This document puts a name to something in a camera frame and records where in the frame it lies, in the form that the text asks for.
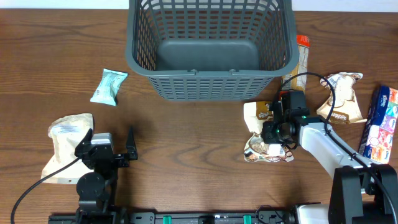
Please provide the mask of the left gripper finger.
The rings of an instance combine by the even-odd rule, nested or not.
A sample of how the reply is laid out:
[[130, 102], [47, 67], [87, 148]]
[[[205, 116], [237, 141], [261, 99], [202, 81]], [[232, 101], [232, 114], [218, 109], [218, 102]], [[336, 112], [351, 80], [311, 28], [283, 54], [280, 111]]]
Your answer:
[[132, 127], [130, 127], [129, 133], [127, 135], [126, 149], [127, 149], [127, 154], [129, 156], [129, 160], [130, 161], [138, 159], [137, 147], [136, 147], [136, 143], [135, 143], [135, 140], [134, 140], [134, 132], [133, 132], [133, 128]]
[[83, 139], [76, 146], [75, 156], [81, 157], [85, 153], [86, 148], [91, 145], [92, 137], [93, 137], [93, 130], [89, 128]]

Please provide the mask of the cookie pouch brown white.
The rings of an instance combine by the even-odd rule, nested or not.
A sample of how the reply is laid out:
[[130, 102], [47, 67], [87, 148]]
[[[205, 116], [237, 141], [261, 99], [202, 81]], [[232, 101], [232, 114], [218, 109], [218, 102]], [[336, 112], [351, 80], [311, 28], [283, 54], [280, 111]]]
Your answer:
[[244, 147], [246, 162], [290, 162], [294, 159], [292, 152], [280, 144], [266, 144], [262, 127], [266, 121], [273, 121], [273, 112], [269, 110], [270, 101], [245, 103], [243, 107], [244, 120], [252, 136]]

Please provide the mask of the orange cracker sleeve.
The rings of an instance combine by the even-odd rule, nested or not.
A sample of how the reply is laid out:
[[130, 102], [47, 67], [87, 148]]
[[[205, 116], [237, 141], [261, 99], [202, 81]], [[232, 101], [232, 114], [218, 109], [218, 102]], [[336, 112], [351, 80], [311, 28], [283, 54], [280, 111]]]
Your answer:
[[[308, 72], [308, 55], [310, 49], [310, 39], [306, 35], [297, 35], [297, 44], [299, 51], [299, 59], [296, 67], [291, 71], [290, 74], [284, 75], [282, 77], [281, 84], [285, 83], [288, 79], [299, 73]], [[283, 90], [302, 90], [305, 91], [307, 83], [307, 76], [302, 75], [293, 80], [289, 81], [284, 85]]]

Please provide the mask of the teal snack packet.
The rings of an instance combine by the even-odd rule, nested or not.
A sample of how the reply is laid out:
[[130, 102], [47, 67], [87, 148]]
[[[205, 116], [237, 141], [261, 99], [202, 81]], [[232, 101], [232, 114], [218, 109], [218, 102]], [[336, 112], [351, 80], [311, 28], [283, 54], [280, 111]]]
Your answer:
[[127, 76], [127, 73], [104, 68], [102, 79], [90, 101], [116, 106], [116, 95]]

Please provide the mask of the brown white snack pouch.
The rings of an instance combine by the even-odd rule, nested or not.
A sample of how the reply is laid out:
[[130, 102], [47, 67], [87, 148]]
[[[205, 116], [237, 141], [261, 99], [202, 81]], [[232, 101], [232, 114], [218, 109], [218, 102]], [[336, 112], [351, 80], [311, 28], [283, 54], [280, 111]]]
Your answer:
[[362, 79], [362, 73], [340, 72], [326, 76], [335, 95], [335, 107], [329, 119], [333, 124], [365, 123], [357, 101], [353, 85]]

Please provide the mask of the kleenex tissue multipack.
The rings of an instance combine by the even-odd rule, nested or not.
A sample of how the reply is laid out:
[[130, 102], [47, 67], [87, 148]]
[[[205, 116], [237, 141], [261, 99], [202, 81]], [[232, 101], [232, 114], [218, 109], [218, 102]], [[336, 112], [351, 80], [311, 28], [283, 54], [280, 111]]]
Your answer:
[[373, 93], [359, 153], [373, 161], [387, 164], [396, 124], [397, 90], [381, 85]]

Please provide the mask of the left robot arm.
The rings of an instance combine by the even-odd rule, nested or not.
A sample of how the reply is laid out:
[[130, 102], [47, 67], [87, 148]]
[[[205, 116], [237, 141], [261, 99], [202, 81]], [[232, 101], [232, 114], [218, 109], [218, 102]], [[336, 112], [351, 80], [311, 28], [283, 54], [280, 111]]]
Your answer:
[[79, 195], [77, 223], [129, 223], [125, 208], [115, 206], [118, 169], [127, 168], [138, 159], [133, 129], [129, 130], [125, 153], [115, 154], [110, 133], [95, 134], [89, 129], [75, 148], [75, 155], [91, 172], [81, 176], [76, 185]]

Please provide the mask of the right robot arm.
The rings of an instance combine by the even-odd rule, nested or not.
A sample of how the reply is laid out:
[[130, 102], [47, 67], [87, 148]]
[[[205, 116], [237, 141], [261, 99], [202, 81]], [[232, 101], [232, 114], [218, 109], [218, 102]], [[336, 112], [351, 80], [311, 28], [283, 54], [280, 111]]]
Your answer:
[[271, 103], [263, 124], [267, 144], [309, 152], [333, 179], [330, 202], [297, 205], [286, 223], [397, 223], [397, 172], [355, 152], [305, 104]]

